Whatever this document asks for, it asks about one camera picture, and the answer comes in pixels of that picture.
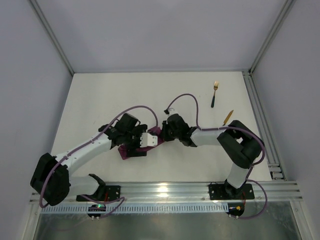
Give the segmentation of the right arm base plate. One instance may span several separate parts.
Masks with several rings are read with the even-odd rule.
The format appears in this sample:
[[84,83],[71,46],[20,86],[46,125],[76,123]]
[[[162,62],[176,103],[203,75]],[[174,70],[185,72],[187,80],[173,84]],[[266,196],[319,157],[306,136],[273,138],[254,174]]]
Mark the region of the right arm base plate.
[[214,183],[208,185],[210,200],[254,200],[255,194],[253,186],[245,183],[240,188],[234,188],[224,183]]

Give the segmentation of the purple satin napkin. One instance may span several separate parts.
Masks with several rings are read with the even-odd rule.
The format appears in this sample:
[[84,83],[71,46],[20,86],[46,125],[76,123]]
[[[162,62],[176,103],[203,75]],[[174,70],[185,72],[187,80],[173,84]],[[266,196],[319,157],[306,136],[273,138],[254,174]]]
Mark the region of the purple satin napkin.
[[[140,148],[140,150],[146,151],[146,153],[147,153],[148,151],[150,151],[150,150],[152,150],[152,149],[160,146],[161,144],[163,144],[163,143],[165,142],[165,141],[161,138],[161,136],[160,136],[161,129],[160,129],[159,127],[157,127],[157,126],[154,126],[154,127],[150,128],[150,129],[148,129],[148,130],[146,131],[146,133],[150,133],[150,134],[156,135],[156,136],[158,137],[158,144],[157,144],[157,146],[155,146],[155,147],[144,147],[144,148]],[[130,157],[121,157],[121,158],[122,158],[122,160],[127,160],[127,159],[129,159]]]

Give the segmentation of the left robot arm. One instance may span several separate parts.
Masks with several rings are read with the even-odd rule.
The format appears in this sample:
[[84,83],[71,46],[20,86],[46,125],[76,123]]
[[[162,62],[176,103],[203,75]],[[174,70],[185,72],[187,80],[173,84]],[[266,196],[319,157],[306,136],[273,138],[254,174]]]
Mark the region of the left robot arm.
[[66,197],[76,196],[84,201],[89,198],[102,201],[106,195],[106,184],[96,174],[82,177],[73,174],[93,158],[116,146],[140,147],[141,136],[148,126],[134,116],[125,113],[115,125],[102,125],[89,140],[73,150],[57,155],[43,154],[36,165],[30,186],[50,206],[56,206]]

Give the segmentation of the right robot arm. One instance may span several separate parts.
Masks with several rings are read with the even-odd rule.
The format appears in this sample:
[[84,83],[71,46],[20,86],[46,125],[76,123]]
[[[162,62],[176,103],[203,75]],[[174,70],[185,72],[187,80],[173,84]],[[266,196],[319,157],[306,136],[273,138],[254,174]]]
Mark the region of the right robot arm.
[[179,114],[174,113],[162,122],[160,136],[165,142],[177,139],[186,147],[222,147],[232,161],[230,173],[223,184],[230,199],[241,195],[254,161],[259,155],[265,155],[264,142],[239,120],[207,130],[189,126]]

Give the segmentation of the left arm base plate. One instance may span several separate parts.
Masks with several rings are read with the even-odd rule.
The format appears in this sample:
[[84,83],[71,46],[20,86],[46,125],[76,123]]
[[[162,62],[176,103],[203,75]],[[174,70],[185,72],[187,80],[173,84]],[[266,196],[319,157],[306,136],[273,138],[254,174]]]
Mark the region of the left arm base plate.
[[103,185],[99,186],[97,190],[91,194],[77,195],[77,202],[86,202],[90,200],[98,202],[110,202],[117,200],[121,197],[121,186],[120,185]]

